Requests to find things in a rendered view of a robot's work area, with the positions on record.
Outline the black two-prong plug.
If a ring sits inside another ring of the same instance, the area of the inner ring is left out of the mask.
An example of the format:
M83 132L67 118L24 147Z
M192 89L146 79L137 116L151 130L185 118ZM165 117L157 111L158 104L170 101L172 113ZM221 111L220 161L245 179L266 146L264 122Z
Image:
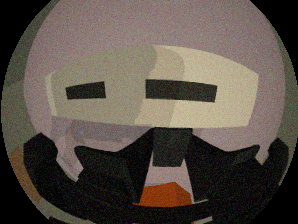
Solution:
M192 128L154 127L153 167L181 167L192 133Z

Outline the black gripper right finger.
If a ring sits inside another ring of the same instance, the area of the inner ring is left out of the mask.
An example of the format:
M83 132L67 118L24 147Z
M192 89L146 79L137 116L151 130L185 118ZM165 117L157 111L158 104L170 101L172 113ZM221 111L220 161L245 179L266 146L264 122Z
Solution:
M249 148L225 152L202 139L198 139L198 136L192 135L184 160L186 161L190 184L192 184L190 186L192 186L194 202L208 200L206 194L216 188L217 184L220 184L230 169L233 169L234 165L257 156L259 147L261 145L253 144Z

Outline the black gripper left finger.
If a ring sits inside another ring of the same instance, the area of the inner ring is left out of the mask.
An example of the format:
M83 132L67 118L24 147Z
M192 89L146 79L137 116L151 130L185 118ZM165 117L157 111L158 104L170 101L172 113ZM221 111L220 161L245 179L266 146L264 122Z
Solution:
M74 155L82 167L124 180L132 194L133 204L140 204L153 152L153 131L154 128L148 129L137 141L118 152L77 145Z

